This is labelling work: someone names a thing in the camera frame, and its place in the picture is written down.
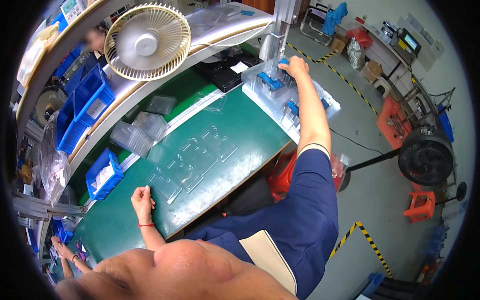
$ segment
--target navy blue shirt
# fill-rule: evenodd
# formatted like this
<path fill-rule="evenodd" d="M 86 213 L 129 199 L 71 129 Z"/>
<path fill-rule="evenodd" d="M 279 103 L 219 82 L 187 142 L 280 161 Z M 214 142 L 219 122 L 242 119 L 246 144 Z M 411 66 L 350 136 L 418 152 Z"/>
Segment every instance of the navy blue shirt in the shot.
<path fill-rule="evenodd" d="M 338 214 L 328 156 L 309 149 L 297 159 L 285 199 L 247 216 L 229 216 L 188 239 L 208 240 L 253 263 L 239 240 L 265 229 L 292 269 L 297 297 L 307 298 L 322 279 L 338 237 Z"/>

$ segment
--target paper box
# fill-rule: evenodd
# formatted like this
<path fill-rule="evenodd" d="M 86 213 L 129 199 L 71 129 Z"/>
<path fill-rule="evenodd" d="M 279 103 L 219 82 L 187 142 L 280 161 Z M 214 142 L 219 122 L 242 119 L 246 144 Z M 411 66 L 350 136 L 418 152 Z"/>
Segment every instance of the paper box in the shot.
<path fill-rule="evenodd" d="M 344 37 L 343 35 L 337 34 L 335 39 L 332 43 L 332 51 L 337 54 L 342 54 L 345 45 L 348 43 L 348 38 Z"/>
<path fill-rule="evenodd" d="M 361 69 L 361 73 L 367 80 L 372 84 L 380 74 L 382 74 L 382 65 L 378 64 L 376 61 L 371 60 L 365 63 L 363 69 Z"/>

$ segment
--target black floor fan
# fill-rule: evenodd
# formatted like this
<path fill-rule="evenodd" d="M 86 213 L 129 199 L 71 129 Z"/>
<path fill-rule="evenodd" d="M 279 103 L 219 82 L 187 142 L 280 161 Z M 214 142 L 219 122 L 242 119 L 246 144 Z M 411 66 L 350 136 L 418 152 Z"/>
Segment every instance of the black floor fan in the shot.
<path fill-rule="evenodd" d="M 447 135 L 434 127 L 413 130 L 398 149 L 351 166 L 339 191 L 350 183 L 351 172 L 398 156 L 398 167 L 411 182 L 420 185 L 435 185 L 446 180 L 453 170 L 454 156 L 452 143 Z"/>

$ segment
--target yellow and black tape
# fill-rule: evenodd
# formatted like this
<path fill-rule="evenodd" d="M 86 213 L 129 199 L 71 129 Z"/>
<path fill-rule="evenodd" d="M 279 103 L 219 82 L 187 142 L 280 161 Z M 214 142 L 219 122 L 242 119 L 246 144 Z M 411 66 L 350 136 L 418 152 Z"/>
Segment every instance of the yellow and black tape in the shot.
<path fill-rule="evenodd" d="M 373 250 L 375 251 L 375 254 L 377 254 L 378 256 L 378 259 L 380 259 L 380 262 L 382 263 L 382 265 L 384 266 L 385 270 L 387 271 L 388 273 L 388 276 L 390 278 L 393 278 L 393 275 L 392 275 L 392 272 L 390 271 L 390 269 L 388 268 L 387 266 L 387 263 L 385 262 L 385 259 L 384 257 L 380 254 L 380 251 L 378 251 L 378 248 L 377 246 L 375 245 L 375 243 L 373 242 L 372 238 L 370 237 L 370 235 L 368 234 L 367 230 L 365 230 L 365 227 L 362 225 L 361 222 L 355 222 L 353 223 L 352 227 L 350 227 L 350 230 L 347 232 L 347 234 L 342 238 L 342 240 L 340 240 L 340 242 L 338 243 L 338 245 L 332 250 L 332 253 L 330 254 L 330 258 L 332 258 L 332 256 L 335 255 L 335 253 L 338 251 L 338 249 L 343 245 L 343 243 L 345 243 L 345 241 L 347 240 L 347 238 L 352 234 L 353 230 L 355 229 L 355 227 L 360 228 L 361 232 L 363 233 L 363 235 L 367 238 L 367 241 L 370 243 L 370 245 L 372 246 Z"/>
<path fill-rule="evenodd" d="M 305 53 L 303 53 L 301 50 L 297 49 L 295 46 L 293 46 L 292 44 L 289 44 L 287 43 L 287 45 L 289 45 L 290 47 L 294 48 L 296 51 L 298 51 L 298 53 L 301 53 L 303 56 L 305 56 L 306 58 L 308 58 L 309 60 L 315 62 L 315 63 L 320 63 L 320 62 L 323 62 L 325 64 L 325 66 L 329 67 L 332 71 L 334 71 L 338 76 L 340 76 L 340 78 L 342 78 L 348 85 L 350 85 L 350 87 L 355 91 L 357 92 L 357 94 L 360 95 L 360 97 L 363 99 L 363 101 L 365 101 L 365 103 L 368 104 L 368 106 L 373 110 L 373 112 L 378 116 L 378 112 L 373 108 L 373 106 L 368 102 L 368 100 L 350 83 L 348 82 L 347 79 L 345 79 L 345 77 L 342 76 L 342 74 L 340 74 L 337 70 L 335 70 L 334 68 L 332 68 L 328 63 L 325 62 L 325 59 L 329 58 L 330 56 L 334 55 L 335 52 L 330 52 L 329 54 L 325 55 L 324 57 L 320 58 L 319 60 L 313 60 L 311 59 L 310 56 L 306 55 Z"/>

